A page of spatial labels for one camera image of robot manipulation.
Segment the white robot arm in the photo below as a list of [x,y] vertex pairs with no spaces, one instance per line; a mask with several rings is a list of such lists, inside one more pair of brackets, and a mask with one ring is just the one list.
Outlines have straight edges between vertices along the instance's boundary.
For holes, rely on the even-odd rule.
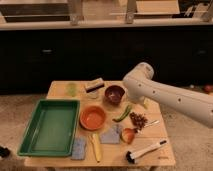
[[148,97],[213,128],[213,96],[155,82],[153,75],[152,66],[141,62],[124,76],[123,85],[132,101]]

